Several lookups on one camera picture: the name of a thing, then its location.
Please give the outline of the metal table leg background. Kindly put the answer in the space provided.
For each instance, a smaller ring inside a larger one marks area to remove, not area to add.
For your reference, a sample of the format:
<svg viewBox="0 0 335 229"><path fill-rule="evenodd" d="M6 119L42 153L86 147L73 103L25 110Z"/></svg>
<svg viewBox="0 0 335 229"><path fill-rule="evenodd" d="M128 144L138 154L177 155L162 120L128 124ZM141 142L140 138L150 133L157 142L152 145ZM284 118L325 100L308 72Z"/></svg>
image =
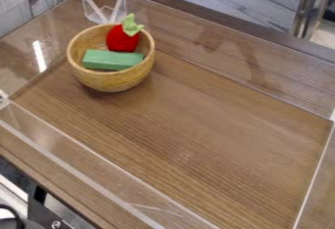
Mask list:
<svg viewBox="0 0 335 229"><path fill-rule="evenodd" d="M321 21L328 0L300 0L292 34L300 39L308 40Z"/></svg>

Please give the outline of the wooden bowl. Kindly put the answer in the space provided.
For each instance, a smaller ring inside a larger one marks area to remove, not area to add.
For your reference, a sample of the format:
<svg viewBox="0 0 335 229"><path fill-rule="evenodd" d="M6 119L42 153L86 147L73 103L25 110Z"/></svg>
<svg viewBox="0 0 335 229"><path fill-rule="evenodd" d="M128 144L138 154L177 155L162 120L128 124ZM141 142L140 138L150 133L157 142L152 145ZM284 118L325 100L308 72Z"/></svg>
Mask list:
<svg viewBox="0 0 335 229"><path fill-rule="evenodd" d="M77 80L100 92L120 92L142 82L148 76L156 56L156 44L150 33L142 29L136 52L144 54L144 60L132 68L120 71L85 69L84 54L88 49L106 50L105 37L113 24L98 24L78 32L66 46L66 61Z"/></svg>

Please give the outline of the green rectangular block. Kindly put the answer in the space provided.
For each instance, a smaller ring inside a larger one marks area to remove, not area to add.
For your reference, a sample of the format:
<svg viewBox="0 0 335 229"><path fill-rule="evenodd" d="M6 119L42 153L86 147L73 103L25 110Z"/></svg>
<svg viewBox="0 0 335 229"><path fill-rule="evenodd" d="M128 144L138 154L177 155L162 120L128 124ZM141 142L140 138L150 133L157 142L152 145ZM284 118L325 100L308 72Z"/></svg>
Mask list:
<svg viewBox="0 0 335 229"><path fill-rule="evenodd" d="M122 53L89 49L82 58L85 69L124 70L144 60L141 53Z"/></svg>

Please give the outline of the clear acrylic tray wall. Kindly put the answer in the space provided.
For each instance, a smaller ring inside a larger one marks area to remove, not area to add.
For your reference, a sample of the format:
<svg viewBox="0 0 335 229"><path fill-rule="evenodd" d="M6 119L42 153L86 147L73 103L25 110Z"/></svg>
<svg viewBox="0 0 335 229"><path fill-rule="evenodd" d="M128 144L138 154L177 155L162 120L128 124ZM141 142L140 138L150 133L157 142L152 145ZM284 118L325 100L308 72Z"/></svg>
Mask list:
<svg viewBox="0 0 335 229"><path fill-rule="evenodd" d="M2 96L0 156L100 229L218 229Z"/></svg>

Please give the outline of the red plush strawberry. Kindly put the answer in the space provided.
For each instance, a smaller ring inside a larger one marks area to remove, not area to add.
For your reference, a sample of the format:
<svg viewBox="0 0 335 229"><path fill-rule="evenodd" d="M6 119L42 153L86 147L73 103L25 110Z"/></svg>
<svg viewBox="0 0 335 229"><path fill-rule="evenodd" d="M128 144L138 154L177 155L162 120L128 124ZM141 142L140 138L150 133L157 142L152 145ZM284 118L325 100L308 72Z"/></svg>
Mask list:
<svg viewBox="0 0 335 229"><path fill-rule="evenodd" d="M134 15L129 14L108 32L105 45L109 51L132 53L136 50L140 31L144 28L136 24Z"/></svg>

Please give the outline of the clear acrylic corner bracket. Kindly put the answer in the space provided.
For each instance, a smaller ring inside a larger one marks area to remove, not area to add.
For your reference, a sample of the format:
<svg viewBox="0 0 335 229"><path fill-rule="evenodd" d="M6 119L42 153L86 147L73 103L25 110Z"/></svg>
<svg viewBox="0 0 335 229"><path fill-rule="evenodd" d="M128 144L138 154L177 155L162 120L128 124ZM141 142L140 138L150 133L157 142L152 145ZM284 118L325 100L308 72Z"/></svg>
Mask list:
<svg viewBox="0 0 335 229"><path fill-rule="evenodd" d="M85 18L96 24L121 23L126 17L126 0L116 0L113 7L98 7L93 0L81 0Z"/></svg>

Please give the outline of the black table clamp bracket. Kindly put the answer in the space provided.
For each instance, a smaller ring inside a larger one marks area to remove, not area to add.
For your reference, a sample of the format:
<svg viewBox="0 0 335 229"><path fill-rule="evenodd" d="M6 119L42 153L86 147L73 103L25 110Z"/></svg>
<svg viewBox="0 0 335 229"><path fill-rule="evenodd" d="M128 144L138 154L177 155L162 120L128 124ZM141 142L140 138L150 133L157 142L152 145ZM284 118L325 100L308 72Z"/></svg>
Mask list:
<svg viewBox="0 0 335 229"><path fill-rule="evenodd" d="M28 219L44 229L73 229L65 221L45 207L46 192L34 186L28 198Z"/></svg>

